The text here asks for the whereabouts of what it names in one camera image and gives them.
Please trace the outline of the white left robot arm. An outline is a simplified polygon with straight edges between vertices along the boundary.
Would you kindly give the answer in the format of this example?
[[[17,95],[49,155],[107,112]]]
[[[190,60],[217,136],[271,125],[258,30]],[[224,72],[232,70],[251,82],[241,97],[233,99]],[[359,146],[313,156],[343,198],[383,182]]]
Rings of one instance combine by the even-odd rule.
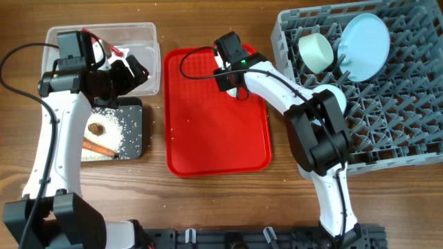
[[[72,55],[55,61],[39,83],[42,131],[29,187],[6,203],[3,222],[20,248],[152,248],[137,220],[105,222],[82,197],[82,139],[94,106],[117,108],[119,95],[144,83],[148,70],[130,55],[109,70]]]

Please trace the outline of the clear plastic bin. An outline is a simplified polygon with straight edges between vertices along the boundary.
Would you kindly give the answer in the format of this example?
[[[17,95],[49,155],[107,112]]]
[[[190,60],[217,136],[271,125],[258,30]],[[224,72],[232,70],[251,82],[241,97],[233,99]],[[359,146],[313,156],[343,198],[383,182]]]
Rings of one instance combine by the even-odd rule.
[[[135,58],[148,71],[148,80],[129,92],[130,96],[155,95],[161,82],[161,55],[157,41],[156,26],[151,22],[85,24],[74,26],[55,26],[48,30],[47,44],[57,44],[59,33],[86,29],[99,38],[103,38],[126,55]]]

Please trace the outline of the red snack wrapper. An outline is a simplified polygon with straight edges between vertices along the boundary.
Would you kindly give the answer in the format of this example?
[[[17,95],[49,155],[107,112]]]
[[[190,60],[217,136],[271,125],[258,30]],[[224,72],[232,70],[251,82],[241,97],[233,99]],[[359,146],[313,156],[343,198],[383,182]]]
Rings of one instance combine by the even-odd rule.
[[[93,43],[100,42],[102,44],[103,48],[105,49],[105,55],[107,58],[110,58],[112,55],[115,55],[117,57],[124,57],[124,52],[118,50],[115,46],[111,45],[109,42],[101,39],[100,37],[95,37],[94,34],[86,28],[82,28],[81,31],[91,33],[91,41]]]

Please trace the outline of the light blue plate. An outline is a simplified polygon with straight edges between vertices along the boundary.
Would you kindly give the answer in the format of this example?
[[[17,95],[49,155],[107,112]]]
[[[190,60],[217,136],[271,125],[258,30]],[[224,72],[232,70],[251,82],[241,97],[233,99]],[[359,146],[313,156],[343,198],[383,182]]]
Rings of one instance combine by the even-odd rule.
[[[337,57],[342,73],[348,79],[362,82],[378,73],[387,60],[390,36],[387,26],[370,13],[356,16],[345,27],[338,45]]]

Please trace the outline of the brown food scrap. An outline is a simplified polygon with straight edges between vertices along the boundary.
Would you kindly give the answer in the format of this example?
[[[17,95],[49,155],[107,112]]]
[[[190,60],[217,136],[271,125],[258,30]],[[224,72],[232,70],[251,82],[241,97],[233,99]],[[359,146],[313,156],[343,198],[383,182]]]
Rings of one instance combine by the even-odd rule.
[[[97,122],[89,124],[87,128],[95,136],[101,136],[105,132],[105,127]]]

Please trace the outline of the green bowl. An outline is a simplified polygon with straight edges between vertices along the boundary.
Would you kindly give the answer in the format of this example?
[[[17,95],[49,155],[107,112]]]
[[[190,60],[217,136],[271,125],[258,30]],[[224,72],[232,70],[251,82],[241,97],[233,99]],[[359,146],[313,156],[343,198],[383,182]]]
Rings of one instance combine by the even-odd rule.
[[[322,73],[334,61],[332,46],[320,33],[301,37],[298,48],[306,67],[315,74]]]

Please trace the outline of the light blue bowl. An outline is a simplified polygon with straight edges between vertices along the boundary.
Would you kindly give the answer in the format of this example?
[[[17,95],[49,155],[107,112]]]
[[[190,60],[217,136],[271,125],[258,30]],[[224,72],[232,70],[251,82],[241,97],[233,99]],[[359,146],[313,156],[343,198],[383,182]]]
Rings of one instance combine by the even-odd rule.
[[[323,91],[330,91],[333,93],[336,101],[338,102],[341,114],[344,115],[347,107],[347,100],[344,92],[342,92],[342,90],[332,84],[322,84],[312,89],[312,93],[321,93]]]

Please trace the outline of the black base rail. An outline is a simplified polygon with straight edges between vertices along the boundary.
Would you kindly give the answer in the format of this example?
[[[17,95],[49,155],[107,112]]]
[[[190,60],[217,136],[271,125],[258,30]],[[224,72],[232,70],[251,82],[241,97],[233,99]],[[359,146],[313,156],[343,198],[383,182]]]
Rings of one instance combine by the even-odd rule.
[[[152,248],[217,249],[217,248],[335,248],[339,242],[320,227],[299,227],[289,230],[146,230]],[[347,232],[342,245],[352,249],[388,249],[385,228],[360,225]]]

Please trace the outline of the red plastic tray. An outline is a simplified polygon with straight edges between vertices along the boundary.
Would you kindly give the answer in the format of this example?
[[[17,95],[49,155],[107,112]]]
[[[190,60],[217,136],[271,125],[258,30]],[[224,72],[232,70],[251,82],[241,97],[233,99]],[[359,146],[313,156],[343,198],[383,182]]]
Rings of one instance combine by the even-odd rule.
[[[235,174],[265,169],[272,159],[266,102],[257,95],[239,101],[219,91],[210,75],[210,50],[171,50],[163,60],[166,162],[178,177]]]

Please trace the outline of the white plastic spoon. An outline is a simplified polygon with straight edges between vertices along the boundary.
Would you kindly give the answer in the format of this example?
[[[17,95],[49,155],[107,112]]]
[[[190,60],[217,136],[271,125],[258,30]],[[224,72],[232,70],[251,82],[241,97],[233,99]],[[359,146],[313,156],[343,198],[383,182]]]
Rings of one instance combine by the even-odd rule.
[[[216,61],[217,65],[218,65],[218,67],[220,67],[222,69],[225,69],[223,60],[222,60],[222,58],[221,58],[219,53],[216,53],[215,61]],[[229,96],[235,98],[237,96],[237,89],[234,88],[234,89],[227,90],[227,93],[229,94]]]

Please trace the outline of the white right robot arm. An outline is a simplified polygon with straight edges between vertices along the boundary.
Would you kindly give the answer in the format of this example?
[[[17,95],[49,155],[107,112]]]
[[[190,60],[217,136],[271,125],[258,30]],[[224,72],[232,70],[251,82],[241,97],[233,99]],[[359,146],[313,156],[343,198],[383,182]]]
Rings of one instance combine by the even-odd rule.
[[[320,226],[337,247],[350,242],[358,221],[347,188],[350,133],[343,117],[345,97],[335,86],[306,89],[279,73],[260,53],[214,52],[221,91],[245,89],[284,118],[291,153],[314,182]]]

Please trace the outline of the grey-blue dishwasher rack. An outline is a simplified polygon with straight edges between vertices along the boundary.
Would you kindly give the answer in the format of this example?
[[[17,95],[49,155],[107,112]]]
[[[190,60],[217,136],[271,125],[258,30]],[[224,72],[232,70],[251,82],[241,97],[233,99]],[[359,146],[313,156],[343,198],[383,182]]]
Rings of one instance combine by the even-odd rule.
[[[298,40],[324,35],[334,50],[353,18],[378,16],[390,51],[372,78],[354,81],[331,65],[314,74],[303,64]],[[436,1],[362,1],[283,10],[271,43],[277,69],[307,88],[332,84],[347,98],[352,136],[348,172],[442,162],[442,11]]]

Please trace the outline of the orange carrot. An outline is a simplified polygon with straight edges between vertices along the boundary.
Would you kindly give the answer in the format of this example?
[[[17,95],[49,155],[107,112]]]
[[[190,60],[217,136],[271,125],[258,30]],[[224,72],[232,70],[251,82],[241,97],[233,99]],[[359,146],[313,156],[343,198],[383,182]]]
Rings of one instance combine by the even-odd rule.
[[[112,151],[106,147],[103,147],[102,145],[98,145],[94,142],[91,142],[90,140],[88,140],[86,138],[83,139],[82,148],[87,149],[89,151],[96,152],[98,154],[102,154],[104,156],[109,156],[112,158],[115,158],[118,155],[115,151]]]

